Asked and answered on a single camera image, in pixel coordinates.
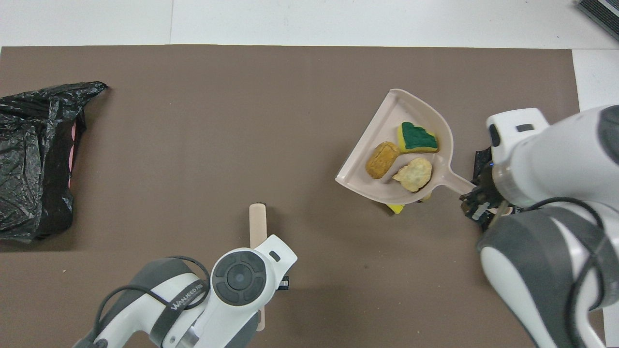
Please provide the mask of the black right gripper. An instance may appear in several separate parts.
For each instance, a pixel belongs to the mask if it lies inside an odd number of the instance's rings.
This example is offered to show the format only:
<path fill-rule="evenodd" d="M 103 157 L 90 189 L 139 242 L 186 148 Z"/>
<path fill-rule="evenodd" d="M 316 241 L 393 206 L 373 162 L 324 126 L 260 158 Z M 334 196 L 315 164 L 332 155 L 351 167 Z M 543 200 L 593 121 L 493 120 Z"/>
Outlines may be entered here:
<path fill-rule="evenodd" d="M 504 201 L 504 197 L 498 191 L 492 180 L 475 180 L 475 191 L 460 195 L 461 207 L 464 207 L 464 215 L 480 226 L 489 226 L 498 208 Z"/>

